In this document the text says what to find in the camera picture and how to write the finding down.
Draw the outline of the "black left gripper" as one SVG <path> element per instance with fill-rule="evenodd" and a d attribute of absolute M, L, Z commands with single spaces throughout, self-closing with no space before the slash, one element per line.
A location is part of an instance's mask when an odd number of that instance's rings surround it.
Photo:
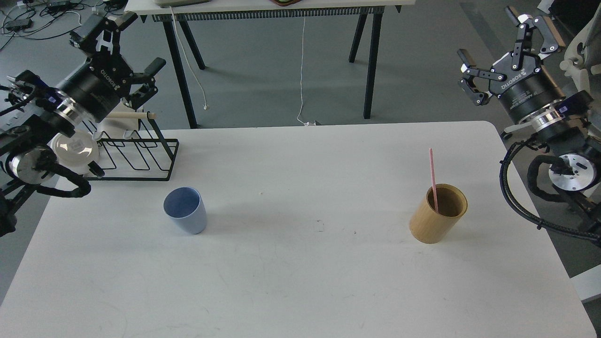
<path fill-rule="evenodd" d="M 72 124 L 82 119 L 99 123 L 122 99 L 137 110 L 157 94 L 155 76 L 167 61 L 157 57 L 143 72 L 133 73 L 120 53 L 120 35 L 137 18 L 131 11 L 117 17 L 92 14 L 69 33 L 69 44 L 87 56 L 56 88 L 56 111 Z M 140 87 L 130 94 L 131 85 Z"/>

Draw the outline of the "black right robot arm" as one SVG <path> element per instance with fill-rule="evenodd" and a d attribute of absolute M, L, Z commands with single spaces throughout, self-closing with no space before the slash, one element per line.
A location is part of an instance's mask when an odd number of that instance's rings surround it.
<path fill-rule="evenodd" d="M 600 73 L 600 13 L 566 46 L 547 16 L 520 14 L 505 8 L 517 28 L 513 49 L 490 66 L 476 67 L 470 54 L 458 50 L 463 64 L 458 84 L 476 106 L 497 98 L 515 126 L 532 126 L 528 139 L 514 143 L 501 161 L 500 187 L 505 201 L 539 229 L 600 245 L 600 204 L 585 191 L 600 182 L 600 137 L 588 132 L 592 105 L 590 77 Z M 509 188 L 508 170 L 522 148 L 543 150 L 528 167 L 530 192 L 549 202 L 567 203 L 582 220 L 575 230 L 530 213 Z"/>

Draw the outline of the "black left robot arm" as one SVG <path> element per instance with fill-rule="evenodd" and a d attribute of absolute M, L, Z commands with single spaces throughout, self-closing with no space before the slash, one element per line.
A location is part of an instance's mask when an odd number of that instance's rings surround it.
<path fill-rule="evenodd" d="M 59 163 L 51 139 L 73 136 L 82 120 L 101 122 L 120 103 L 137 110 L 157 94 L 155 76 L 166 61 L 156 58 L 136 73 L 120 53 L 120 35 L 137 17 L 130 11 L 116 19 L 94 14 L 71 31 L 69 44 L 86 60 L 57 86 L 29 70 L 2 86 L 11 106 L 1 115 L 19 111 L 25 117 L 1 133 L 1 169 L 11 178 L 1 187 L 2 235 L 15 231 L 16 212 L 35 192 L 81 198 L 92 190 L 88 180 Z"/>

